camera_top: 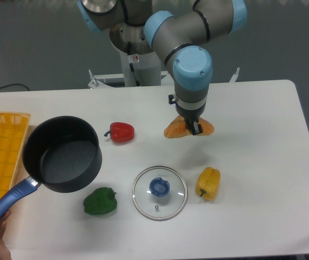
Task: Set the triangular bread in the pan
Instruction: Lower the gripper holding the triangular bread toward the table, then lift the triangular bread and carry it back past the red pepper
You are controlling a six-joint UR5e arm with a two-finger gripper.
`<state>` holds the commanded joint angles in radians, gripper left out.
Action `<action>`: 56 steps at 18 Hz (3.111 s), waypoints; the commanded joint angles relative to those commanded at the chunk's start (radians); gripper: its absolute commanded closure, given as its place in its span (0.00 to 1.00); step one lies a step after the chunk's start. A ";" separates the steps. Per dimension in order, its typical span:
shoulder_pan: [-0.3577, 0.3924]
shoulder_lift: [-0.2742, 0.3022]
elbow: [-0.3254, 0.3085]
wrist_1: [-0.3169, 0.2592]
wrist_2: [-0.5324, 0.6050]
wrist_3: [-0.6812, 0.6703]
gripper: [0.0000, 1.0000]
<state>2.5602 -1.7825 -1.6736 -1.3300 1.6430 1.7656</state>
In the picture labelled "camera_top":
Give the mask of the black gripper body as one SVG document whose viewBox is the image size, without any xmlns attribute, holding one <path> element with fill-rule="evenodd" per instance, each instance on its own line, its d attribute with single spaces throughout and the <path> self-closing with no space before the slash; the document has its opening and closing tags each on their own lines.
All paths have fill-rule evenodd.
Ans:
<svg viewBox="0 0 309 260">
<path fill-rule="evenodd" d="M 175 105 L 177 113 L 186 120 L 197 120 L 203 114 L 207 102 L 207 97 L 198 102 L 185 102 L 176 94 L 168 96 L 170 105 Z"/>
</svg>

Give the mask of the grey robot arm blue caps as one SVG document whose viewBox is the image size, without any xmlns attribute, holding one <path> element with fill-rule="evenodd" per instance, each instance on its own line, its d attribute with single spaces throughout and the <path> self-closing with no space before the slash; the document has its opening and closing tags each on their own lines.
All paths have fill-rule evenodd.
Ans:
<svg viewBox="0 0 309 260">
<path fill-rule="evenodd" d="M 169 103 L 178 118 L 165 130 L 167 138 L 210 135 L 203 120 L 213 62 L 202 45 L 242 28 L 247 21 L 244 1 L 192 1 L 189 13 L 175 17 L 154 11 L 151 1 L 78 1 L 91 31 L 108 30 L 121 57 L 126 86 L 155 86 L 161 66 L 173 79 Z"/>
</svg>

